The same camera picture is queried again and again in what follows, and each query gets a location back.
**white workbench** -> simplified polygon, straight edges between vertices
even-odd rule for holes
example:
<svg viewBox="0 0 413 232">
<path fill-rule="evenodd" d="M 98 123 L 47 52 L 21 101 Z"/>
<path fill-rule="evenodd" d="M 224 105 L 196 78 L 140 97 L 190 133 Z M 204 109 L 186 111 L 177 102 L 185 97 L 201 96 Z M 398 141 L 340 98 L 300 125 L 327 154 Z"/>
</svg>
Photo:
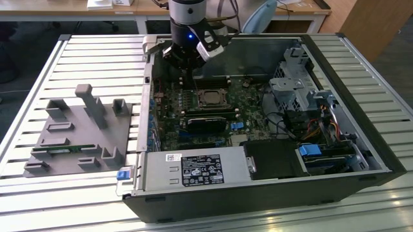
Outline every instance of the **white workbench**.
<svg viewBox="0 0 413 232">
<path fill-rule="evenodd" d="M 136 160 L 145 61 L 141 35 L 73 36 L 59 41 L 0 145 L 0 231 L 335 231 L 408 230 L 413 225 L 412 109 L 357 50 L 333 35 L 312 36 L 408 173 L 339 203 L 144 223 L 116 194 L 117 172 L 25 178 L 23 167 L 49 114 L 49 99 L 69 105 L 81 83 L 102 102 L 134 104 L 128 163 Z M 317 73 L 325 88 L 329 84 Z"/>
</svg>

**yellow wire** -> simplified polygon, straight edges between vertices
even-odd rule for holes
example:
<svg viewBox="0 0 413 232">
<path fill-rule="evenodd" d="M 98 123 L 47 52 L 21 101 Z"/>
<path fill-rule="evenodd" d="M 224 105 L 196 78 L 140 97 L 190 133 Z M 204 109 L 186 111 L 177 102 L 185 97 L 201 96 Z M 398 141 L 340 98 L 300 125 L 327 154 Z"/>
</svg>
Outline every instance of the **yellow wire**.
<svg viewBox="0 0 413 232">
<path fill-rule="evenodd" d="M 307 140 L 308 138 L 313 137 L 320 132 L 320 128 L 317 128 L 316 131 L 313 131 L 303 140 Z"/>
</svg>

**sticker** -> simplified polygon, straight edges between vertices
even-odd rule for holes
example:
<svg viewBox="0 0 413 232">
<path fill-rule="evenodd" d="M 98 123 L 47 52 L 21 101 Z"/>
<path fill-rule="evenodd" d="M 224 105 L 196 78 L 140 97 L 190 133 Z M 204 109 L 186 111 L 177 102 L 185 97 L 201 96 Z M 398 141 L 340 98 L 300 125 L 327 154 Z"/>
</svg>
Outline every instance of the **sticker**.
<svg viewBox="0 0 413 232">
<path fill-rule="evenodd" d="M 182 184 L 185 187 L 225 183 L 220 155 L 182 157 Z"/>
<path fill-rule="evenodd" d="M 133 11 L 116 11 L 116 14 L 117 15 L 133 15 L 134 14 L 134 12 Z"/>
<path fill-rule="evenodd" d="M 182 154 L 168 154 L 168 161 L 181 161 Z"/>
</svg>

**blue plastic latch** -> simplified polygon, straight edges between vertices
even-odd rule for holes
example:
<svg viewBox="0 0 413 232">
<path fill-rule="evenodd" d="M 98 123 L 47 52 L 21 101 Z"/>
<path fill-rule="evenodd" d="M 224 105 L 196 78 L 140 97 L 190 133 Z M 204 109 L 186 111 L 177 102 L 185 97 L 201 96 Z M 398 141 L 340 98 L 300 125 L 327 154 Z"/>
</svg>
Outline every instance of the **blue plastic latch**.
<svg viewBox="0 0 413 232">
<path fill-rule="evenodd" d="M 237 123 L 237 129 L 243 129 L 244 127 L 245 127 L 245 123 L 244 122 Z"/>
<path fill-rule="evenodd" d="M 238 129 L 243 129 L 244 127 L 245 127 L 244 122 L 232 123 L 232 130 L 238 130 Z"/>
<path fill-rule="evenodd" d="M 132 172 L 130 170 L 125 171 L 125 170 L 120 170 L 118 171 L 118 175 L 117 175 L 117 179 L 118 180 L 129 180 L 132 178 Z"/>
<path fill-rule="evenodd" d="M 320 156 L 321 150 L 317 144 L 307 144 L 299 148 L 301 156 Z"/>
</svg>

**blue tab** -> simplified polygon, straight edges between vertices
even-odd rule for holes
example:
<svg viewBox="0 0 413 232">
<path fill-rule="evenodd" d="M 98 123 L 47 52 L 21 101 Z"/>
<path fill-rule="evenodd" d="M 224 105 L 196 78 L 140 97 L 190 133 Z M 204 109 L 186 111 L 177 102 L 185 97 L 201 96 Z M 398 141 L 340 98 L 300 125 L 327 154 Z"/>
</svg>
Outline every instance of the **blue tab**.
<svg viewBox="0 0 413 232">
<path fill-rule="evenodd" d="M 118 171 L 117 180 L 129 180 L 132 178 L 130 171 Z"/>
<path fill-rule="evenodd" d="M 244 122 L 237 123 L 237 129 L 243 129 L 244 127 L 245 127 L 245 123 Z"/>
<path fill-rule="evenodd" d="M 299 148 L 301 156 L 320 156 L 321 150 L 317 144 L 305 144 Z"/>
</svg>

